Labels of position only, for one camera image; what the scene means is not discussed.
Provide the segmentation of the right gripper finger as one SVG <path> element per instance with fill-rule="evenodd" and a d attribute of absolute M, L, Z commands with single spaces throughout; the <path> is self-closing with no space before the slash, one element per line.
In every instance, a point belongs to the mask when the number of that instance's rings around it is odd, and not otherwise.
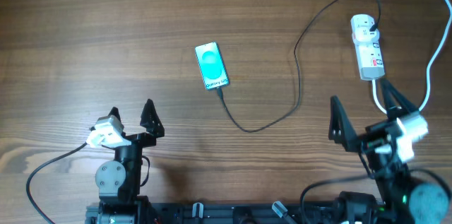
<path fill-rule="evenodd" d="M 334 141 L 336 144 L 341 144 L 347 152 L 360 152 L 361 141 L 348 119 L 342 103 L 336 95 L 331 97 L 331 118 L 328 139 Z"/>
<path fill-rule="evenodd" d="M 381 79 L 380 86 L 388 120 L 396 120 L 405 115 L 419 112 L 419 109 L 402 95 L 389 80 Z"/>

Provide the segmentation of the teal screen smartphone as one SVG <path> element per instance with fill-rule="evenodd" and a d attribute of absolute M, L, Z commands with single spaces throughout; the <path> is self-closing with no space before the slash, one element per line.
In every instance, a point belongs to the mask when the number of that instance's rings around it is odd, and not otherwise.
<path fill-rule="evenodd" d="M 227 86 L 230 83 L 216 42 L 195 47 L 195 53 L 206 90 Z"/>

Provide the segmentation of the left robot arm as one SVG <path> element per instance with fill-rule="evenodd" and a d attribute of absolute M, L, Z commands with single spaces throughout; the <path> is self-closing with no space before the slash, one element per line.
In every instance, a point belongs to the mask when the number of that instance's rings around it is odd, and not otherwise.
<path fill-rule="evenodd" d="M 147 196 L 140 189 L 149 177 L 141 177 L 143 149 L 153 147 L 165 135 L 154 103 L 148 99 L 141 113 L 139 134 L 126 134 L 119 110 L 113 107 L 107 116 L 99 118 L 86 142 L 92 148 L 114 151 L 114 159 L 97 169 L 95 183 L 98 187 L 99 206 L 87 208 L 86 223 L 160 223 L 160 217 Z"/>

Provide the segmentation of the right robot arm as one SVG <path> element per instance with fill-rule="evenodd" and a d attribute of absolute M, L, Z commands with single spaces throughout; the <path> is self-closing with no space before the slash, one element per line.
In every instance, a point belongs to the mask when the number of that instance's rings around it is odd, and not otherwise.
<path fill-rule="evenodd" d="M 366 177 L 375 181 L 382 202 L 370 194 L 344 191 L 335 201 L 335 220 L 348 223 L 440 223 L 451 202 L 451 189 L 440 176 L 434 181 L 412 176 L 408 162 L 414 143 L 428 133 L 419 109 L 386 79 L 381 81 L 386 119 L 357 134 L 336 96 L 331 97 L 328 137 L 356 153 Z"/>

